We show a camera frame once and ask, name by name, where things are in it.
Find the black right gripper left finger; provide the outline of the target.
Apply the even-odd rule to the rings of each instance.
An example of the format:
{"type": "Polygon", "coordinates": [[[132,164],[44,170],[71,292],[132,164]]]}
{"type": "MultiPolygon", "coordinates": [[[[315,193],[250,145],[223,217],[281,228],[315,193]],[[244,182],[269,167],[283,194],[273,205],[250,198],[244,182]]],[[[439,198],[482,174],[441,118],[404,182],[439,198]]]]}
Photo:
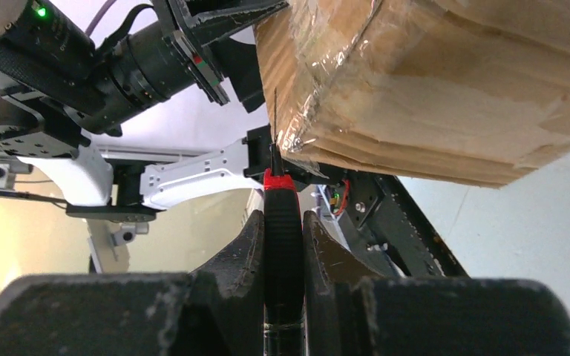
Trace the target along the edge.
{"type": "Polygon", "coordinates": [[[0,355],[262,355],[263,214],[191,272],[39,274],[0,294],[0,355]]]}

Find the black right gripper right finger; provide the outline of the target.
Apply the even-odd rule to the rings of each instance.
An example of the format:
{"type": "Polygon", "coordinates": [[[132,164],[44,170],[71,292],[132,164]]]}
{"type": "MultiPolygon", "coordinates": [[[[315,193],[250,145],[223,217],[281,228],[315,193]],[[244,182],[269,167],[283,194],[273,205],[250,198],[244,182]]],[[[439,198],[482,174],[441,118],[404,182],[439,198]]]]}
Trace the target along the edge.
{"type": "Polygon", "coordinates": [[[533,280],[384,277],[303,220],[311,355],[570,355],[570,316],[533,280]]]}

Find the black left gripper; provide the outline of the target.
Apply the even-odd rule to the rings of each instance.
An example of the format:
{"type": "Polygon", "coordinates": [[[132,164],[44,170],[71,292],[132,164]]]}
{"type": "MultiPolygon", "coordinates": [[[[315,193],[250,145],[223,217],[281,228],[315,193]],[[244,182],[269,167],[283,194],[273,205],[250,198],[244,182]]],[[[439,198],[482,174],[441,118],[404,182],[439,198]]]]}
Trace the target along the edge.
{"type": "Polygon", "coordinates": [[[246,112],[264,102],[256,46],[232,35],[287,8],[287,1],[153,1],[157,21],[130,34],[135,7],[99,52],[103,55],[98,88],[105,105],[99,128],[125,121],[196,85],[210,102],[226,105],[228,79],[246,112]]]}

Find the red black utility knife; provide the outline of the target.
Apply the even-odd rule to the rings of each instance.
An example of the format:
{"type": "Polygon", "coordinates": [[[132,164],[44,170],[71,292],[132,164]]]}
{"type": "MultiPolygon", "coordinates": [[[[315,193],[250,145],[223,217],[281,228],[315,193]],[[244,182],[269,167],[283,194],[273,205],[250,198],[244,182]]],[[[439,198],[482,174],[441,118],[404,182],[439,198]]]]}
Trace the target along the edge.
{"type": "Polygon", "coordinates": [[[271,145],[263,176],[266,353],[300,355],[304,308],[304,244],[298,192],[271,145]]]}

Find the brown cardboard express box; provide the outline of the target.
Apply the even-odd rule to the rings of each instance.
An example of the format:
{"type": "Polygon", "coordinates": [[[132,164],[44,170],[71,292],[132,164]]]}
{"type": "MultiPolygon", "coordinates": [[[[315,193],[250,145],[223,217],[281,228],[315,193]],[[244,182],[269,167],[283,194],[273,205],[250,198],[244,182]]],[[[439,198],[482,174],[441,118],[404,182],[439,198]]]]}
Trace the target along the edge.
{"type": "Polygon", "coordinates": [[[570,153],[570,1],[288,1],[255,25],[284,159],[499,188],[570,153]]]}

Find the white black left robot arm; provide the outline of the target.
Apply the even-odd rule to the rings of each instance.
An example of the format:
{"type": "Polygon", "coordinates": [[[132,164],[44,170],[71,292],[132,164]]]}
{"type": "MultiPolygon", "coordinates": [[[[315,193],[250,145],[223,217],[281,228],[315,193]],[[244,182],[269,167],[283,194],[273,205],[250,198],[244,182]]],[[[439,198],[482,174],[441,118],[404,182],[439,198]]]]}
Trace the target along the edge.
{"type": "Polygon", "coordinates": [[[266,142],[249,138],[179,162],[108,161],[94,134],[196,86],[245,110],[265,101],[256,47],[233,36],[286,1],[150,1],[100,45],[51,1],[0,1],[0,150],[61,189],[69,217],[86,221],[96,273],[128,269],[127,245],[157,214],[223,191],[260,190],[266,142]]]}

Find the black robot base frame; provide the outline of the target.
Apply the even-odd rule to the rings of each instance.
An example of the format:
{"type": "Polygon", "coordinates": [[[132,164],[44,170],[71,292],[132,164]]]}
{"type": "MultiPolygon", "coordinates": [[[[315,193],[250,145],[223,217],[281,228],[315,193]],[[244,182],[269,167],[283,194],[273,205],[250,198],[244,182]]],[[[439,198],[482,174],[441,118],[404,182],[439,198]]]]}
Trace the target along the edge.
{"type": "Polygon", "coordinates": [[[323,209],[304,212],[306,292],[327,295],[364,279],[468,277],[397,177],[337,168],[305,181],[323,209]]]}

